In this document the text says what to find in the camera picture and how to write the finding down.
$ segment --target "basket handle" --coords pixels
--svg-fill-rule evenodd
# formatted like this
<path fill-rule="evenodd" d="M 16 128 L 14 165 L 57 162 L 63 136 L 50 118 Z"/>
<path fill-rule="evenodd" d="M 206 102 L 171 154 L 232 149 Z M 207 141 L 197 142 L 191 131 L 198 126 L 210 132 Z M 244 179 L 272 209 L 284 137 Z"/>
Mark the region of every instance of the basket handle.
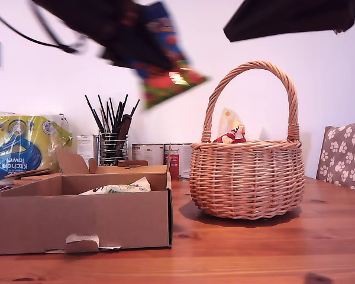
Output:
<path fill-rule="evenodd" d="M 280 68 L 270 62 L 264 61 L 252 61 L 245 64 L 239 65 L 237 68 L 229 72 L 214 89 L 214 92 L 209 98 L 208 108 L 206 109 L 206 116 L 204 122 L 204 131 L 202 132 L 202 142 L 210 142 L 212 134 L 212 116 L 215 103 L 226 85 L 237 75 L 243 73 L 244 71 L 250 69 L 264 69 L 272 72 L 276 77 L 278 77 L 287 93 L 288 93 L 288 103 L 289 103 L 289 118 L 288 118 L 288 137 L 287 141 L 296 141 L 300 139 L 300 128 L 298 125 L 298 104 L 297 104 L 297 95 L 296 89 L 288 77 Z"/>

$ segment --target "white wall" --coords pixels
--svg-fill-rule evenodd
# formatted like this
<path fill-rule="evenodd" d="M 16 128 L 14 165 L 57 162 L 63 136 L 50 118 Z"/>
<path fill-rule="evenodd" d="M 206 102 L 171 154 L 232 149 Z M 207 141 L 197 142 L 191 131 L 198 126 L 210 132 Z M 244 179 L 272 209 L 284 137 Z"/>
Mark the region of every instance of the white wall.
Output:
<path fill-rule="evenodd" d="M 140 1 L 148 4 L 151 1 Z M 267 60 L 292 78 L 299 95 L 299 123 L 306 173 L 315 176 L 324 128 L 355 122 L 355 26 L 332 31 L 279 35 L 230 43 L 222 28 L 240 0 L 165 0 L 179 30 L 181 46 L 192 65 L 210 80 L 150 111 L 138 109 L 131 126 L 133 143 L 180 143 L 201 139 L 205 109 L 212 90 L 234 67 Z M 48 41 L 25 0 L 0 0 L 0 14 L 29 36 Z M 47 18 L 65 43 L 75 34 L 60 20 Z M 96 132 L 86 105 L 87 94 L 116 102 L 129 93 L 129 111 L 142 92 L 132 70 L 107 65 L 101 47 L 89 42 L 83 55 L 72 56 L 31 43 L 0 23 L 3 66 L 0 68 L 0 111 L 64 113 L 76 134 Z M 266 71 L 254 70 L 229 84 L 218 100 L 214 134 L 224 107 L 239 114 L 246 130 L 263 126 L 263 137 L 284 140 L 288 103 L 283 86 Z"/>

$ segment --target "plastic packaging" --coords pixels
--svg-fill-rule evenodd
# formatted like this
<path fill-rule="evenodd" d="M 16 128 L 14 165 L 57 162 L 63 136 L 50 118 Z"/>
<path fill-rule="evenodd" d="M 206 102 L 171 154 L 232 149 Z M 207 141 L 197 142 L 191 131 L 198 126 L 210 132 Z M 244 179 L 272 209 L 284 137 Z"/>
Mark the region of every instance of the plastic packaging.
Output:
<path fill-rule="evenodd" d="M 36 169 L 59 172 L 55 148 L 71 147 L 72 133 L 63 116 L 0 115 L 0 185 L 6 175 Z"/>
<path fill-rule="evenodd" d="M 150 184 L 146 177 L 133 182 L 130 185 L 105 185 L 100 188 L 91 189 L 81 193 L 80 195 L 91 195 L 91 194 L 108 194 L 108 193 L 135 193 L 135 192 L 149 192 L 151 191 Z"/>
<path fill-rule="evenodd" d="M 241 119 L 234 111 L 225 108 L 221 114 L 218 136 L 214 142 L 227 144 L 246 142 L 244 135 L 244 125 Z"/>
<path fill-rule="evenodd" d="M 131 66 L 143 79 L 146 107 L 151 108 L 206 81 L 193 70 L 178 44 L 176 29 L 162 2 L 143 6 L 143 19 L 155 44 L 168 57 L 172 69 L 164 70 L 153 64 L 129 59 Z"/>

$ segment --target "wooden table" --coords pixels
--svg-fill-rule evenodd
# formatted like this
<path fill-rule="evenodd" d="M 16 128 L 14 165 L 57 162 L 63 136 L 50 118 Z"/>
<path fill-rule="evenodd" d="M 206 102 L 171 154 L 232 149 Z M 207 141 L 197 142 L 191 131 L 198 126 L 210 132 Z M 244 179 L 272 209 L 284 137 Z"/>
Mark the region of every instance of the wooden table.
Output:
<path fill-rule="evenodd" d="M 0 256 L 0 284 L 303 284 L 309 272 L 355 284 L 352 189 L 307 179 L 300 208 L 245 221 L 205 215 L 188 182 L 174 182 L 173 217 L 171 249 Z"/>

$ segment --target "white packaging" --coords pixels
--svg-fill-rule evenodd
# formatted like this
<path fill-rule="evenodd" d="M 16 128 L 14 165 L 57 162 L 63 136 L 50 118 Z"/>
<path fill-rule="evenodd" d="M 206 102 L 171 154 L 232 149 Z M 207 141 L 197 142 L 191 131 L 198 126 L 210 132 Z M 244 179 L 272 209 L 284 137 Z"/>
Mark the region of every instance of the white packaging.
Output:
<path fill-rule="evenodd" d="M 149 166 L 163 164 L 164 144 L 133 144 L 131 149 L 134 161 L 147 161 Z"/>
<path fill-rule="evenodd" d="M 136 193 L 136 192 L 149 192 L 151 191 L 151 186 L 146 177 L 133 182 L 130 185 L 105 185 L 100 188 L 91 189 L 80 193 L 79 195 L 91 195 L 91 194 L 108 194 L 108 193 Z"/>
<path fill-rule="evenodd" d="M 97 161 L 97 137 L 96 135 L 80 135 L 78 140 L 78 155 L 81 155 L 88 166 L 88 160 L 93 158 Z"/>

